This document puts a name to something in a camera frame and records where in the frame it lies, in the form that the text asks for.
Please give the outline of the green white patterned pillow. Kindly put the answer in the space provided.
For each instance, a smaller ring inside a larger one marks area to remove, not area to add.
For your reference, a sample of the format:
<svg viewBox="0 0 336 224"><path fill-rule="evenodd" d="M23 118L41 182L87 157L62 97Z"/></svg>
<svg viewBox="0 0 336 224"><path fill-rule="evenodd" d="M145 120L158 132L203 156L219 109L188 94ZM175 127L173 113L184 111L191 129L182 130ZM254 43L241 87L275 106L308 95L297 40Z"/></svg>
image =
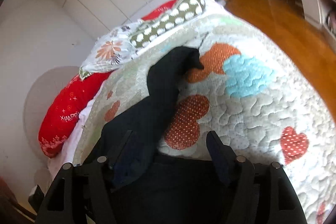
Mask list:
<svg viewBox="0 0 336 224"><path fill-rule="evenodd" d="M205 6L205 0L177 0L171 9L157 18L141 23L129 37L130 43L137 49L145 48L165 32L203 14Z"/></svg>

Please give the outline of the red Happy pillow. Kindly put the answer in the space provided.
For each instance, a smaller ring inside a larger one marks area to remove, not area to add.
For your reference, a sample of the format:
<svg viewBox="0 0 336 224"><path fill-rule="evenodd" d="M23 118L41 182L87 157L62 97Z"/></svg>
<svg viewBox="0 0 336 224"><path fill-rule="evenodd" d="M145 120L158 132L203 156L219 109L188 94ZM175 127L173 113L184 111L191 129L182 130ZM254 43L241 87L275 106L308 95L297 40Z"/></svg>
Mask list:
<svg viewBox="0 0 336 224"><path fill-rule="evenodd" d="M76 75L56 96L38 133L38 142L45 156L52 159L62 150L79 120L80 112L109 75L109 72L94 73L83 80Z"/></svg>

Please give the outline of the floral white pillow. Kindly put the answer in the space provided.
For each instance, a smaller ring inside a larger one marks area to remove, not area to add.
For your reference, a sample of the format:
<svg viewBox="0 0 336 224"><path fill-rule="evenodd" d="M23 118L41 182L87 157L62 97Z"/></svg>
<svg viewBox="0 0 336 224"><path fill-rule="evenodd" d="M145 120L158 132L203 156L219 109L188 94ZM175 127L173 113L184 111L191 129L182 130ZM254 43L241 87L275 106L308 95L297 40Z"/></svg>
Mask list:
<svg viewBox="0 0 336 224"><path fill-rule="evenodd" d="M117 26L96 40L90 54L82 62L79 76L82 80L94 73L106 73L119 69L131 60L135 46L130 42L140 22Z"/></svg>

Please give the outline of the round grey headboard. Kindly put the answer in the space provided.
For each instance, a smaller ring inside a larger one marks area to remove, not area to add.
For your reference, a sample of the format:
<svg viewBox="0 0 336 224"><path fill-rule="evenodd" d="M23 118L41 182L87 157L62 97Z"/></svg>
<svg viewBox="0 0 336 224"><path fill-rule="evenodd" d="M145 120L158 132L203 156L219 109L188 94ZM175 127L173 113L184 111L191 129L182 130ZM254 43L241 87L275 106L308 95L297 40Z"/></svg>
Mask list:
<svg viewBox="0 0 336 224"><path fill-rule="evenodd" d="M37 78L30 88L23 106L23 129L28 144L37 158L47 162L38 142L41 123L60 91L77 75L79 67L63 66L50 69Z"/></svg>

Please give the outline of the heart patterned quilt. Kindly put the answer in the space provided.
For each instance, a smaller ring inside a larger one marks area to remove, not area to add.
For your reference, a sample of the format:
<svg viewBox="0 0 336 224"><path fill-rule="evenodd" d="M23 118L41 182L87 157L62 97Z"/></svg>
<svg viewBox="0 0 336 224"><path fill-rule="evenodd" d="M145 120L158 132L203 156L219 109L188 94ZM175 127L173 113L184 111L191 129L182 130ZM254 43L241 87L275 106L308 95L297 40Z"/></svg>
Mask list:
<svg viewBox="0 0 336 224"><path fill-rule="evenodd" d="M73 162L81 164L104 125L148 95L147 73L178 46L197 48L204 65L179 85L177 113L161 154L208 160L206 133L251 162L283 165L308 223L335 208L335 123L290 58L260 30L229 12L211 12L159 37L102 86Z"/></svg>

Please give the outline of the white bed sheet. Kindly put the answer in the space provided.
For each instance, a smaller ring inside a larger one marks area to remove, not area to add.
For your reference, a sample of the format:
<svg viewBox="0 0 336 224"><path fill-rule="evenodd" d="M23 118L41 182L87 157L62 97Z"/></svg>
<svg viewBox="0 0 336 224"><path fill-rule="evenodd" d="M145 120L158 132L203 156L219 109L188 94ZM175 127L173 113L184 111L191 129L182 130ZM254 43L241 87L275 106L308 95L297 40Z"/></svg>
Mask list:
<svg viewBox="0 0 336 224"><path fill-rule="evenodd" d="M55 158L49 159L48 169L51 174L51 178L54 179L57 175L59 169L64 163L71 162L73 163L76 147L79 143L85 123L88 119L92 106L95 102L95 99L92 99L88 102L86 108L84 108L79 114L79 120L74 127L73 132L70 134L70 137L64 142L61 151L57 154Z"/></svg>

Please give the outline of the black pants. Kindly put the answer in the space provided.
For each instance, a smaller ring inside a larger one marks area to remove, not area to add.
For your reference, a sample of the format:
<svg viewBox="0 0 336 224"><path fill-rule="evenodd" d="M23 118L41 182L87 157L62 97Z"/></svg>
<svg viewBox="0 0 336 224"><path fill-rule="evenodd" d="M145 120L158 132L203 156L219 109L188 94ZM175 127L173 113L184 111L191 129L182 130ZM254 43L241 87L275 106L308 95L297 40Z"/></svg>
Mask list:
<svg viewBox="0 0 336 224"><path fill-rule="evenodd" d="M199 51L176 47L147 75L149 95L109 121L84 160L117 154L106 174L106 223L229 223L232 197L213 162L161 155L176 111L177 84L202 69Z"/></svg>

